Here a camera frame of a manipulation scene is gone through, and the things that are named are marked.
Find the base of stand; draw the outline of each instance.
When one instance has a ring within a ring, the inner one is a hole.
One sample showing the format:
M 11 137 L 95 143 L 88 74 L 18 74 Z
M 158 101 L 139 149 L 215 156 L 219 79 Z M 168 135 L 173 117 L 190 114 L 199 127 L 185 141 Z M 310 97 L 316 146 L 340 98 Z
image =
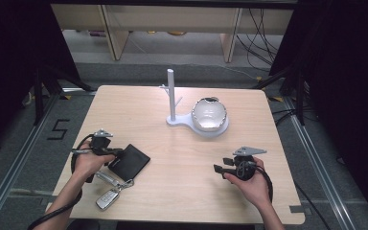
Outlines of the base of stand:
M 178 127 L 178 126 L 189 127 L 198 135 L 208 138 L 220 136 L 229 126 L 229 119 L 228 117 L 226 117 L 225 122 L 223 123 L 222 127 L 219 130 L 211 132 L 201 131 L 194 125 L 191 113 L 186 115 L 175 115 L 175 121 L 172 121 L 171 116 L 169 116 L 167 117 L 166 122 L 171 127 Z

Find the wooden table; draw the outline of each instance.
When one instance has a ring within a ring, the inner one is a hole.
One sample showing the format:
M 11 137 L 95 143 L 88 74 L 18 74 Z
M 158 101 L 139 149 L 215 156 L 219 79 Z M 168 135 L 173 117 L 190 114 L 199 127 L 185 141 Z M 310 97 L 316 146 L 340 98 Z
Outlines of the wooden table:
M 83 186 L 72 212 L 76 219 L 116 219 L 202 223 L 262 223 L 257 209 L 213 165 L 242 146 L 267 150 L 258 155 L 274 187 L 273 205 L 283 224 L 301 224 L 302 213 L 279 135 L 265 93 L 260 90 L 175 88 L 183 97 L 177 114 L 187 114 L 201 98 L 217 97 L 226 106 L 229 127 L 216 138 L 204 138 L 185 126 L 169 126 L 169 97 L 158 87 L 101 86 L 86 115 L 74 147 L 86 135 L 104 128 L 114 134 L 110 147 L 132 144 L 151 160 L 135 185 L 121 192 L 106 211 L 96 200 L 111 187 L 99 178 Z M 70 177 L 66 162 L 54 195 Z M 102 171 L 112 174 L 106 167 Z

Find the key fob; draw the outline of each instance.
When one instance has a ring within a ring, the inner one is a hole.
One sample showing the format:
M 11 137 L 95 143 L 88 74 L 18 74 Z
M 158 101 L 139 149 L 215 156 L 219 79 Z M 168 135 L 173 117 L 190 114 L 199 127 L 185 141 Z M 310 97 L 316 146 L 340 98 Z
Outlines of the key fob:
M 119 197 L 120 190 L 111 189 L 106 194 L 97 199 L 97 205 L 102 210 L 106 210 Z

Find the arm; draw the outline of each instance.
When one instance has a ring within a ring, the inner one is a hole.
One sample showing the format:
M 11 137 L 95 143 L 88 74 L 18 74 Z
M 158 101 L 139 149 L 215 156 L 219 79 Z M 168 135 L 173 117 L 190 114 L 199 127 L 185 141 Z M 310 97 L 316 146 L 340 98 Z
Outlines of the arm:
M 82 149 L 89 148 L 88 143 L 81 146 Z M 96 173 L 101 166 L 115 159 L 114 155 L 102 155 L 98 156 L 94 153 L 81 154 L 77 158 L 76 168 L 74 173 L 71 175 L 68 182 L 62 188 L 58 197 L 50 208 L 46 211 L 46 214 L 52 213 L 58 208 L 63 207 L 71 203 L 76 199 L 79 194 L 85 180 L 93 173 Z M 58 216 L 48 219 L 47 221 L 38 225 L 35 229 L 65 229 L 68 219 L 70 218 L 72 209 L 65 211 Z
M 263 161 L 256 157 L 254 159 L 257 165 L 264 169 Z M 253 177 L 247 181 L 242 181 L 230 173 L 225 173 L 224 176 L 238 186 L 244 197 L 256 206 L 262 216 L 265 229 L 285 229 L 270 202 L 267 183 L 260 172 L 256 171 Z

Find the black wallet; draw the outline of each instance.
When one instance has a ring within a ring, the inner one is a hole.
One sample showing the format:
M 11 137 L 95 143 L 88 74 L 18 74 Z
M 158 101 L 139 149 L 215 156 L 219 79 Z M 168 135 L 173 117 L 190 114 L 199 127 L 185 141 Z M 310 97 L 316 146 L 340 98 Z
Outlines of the black wallet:
M 108 168 L 124 181 L 133 179 L 150 161 L 150 157 L 129 144 Z

